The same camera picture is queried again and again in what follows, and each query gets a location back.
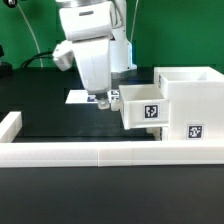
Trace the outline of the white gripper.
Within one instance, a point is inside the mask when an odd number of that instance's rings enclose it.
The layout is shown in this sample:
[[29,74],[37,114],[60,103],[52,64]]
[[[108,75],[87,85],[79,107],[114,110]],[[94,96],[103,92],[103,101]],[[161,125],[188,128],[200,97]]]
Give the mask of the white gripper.
[[97,94],[99,109],[110,107],[108,92],[111,88],[110,39],[108,37],[74,42],[72,50],[83,87]]

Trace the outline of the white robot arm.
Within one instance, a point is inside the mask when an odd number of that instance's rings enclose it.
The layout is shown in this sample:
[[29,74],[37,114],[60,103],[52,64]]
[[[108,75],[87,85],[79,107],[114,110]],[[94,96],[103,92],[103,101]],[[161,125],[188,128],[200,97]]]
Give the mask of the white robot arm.
[[55,0],[65,40],[53,51],[62,70],[76,65],[84,89],[98,108],[110,107],[112,75],[134,70],[126,36],[126,0]]

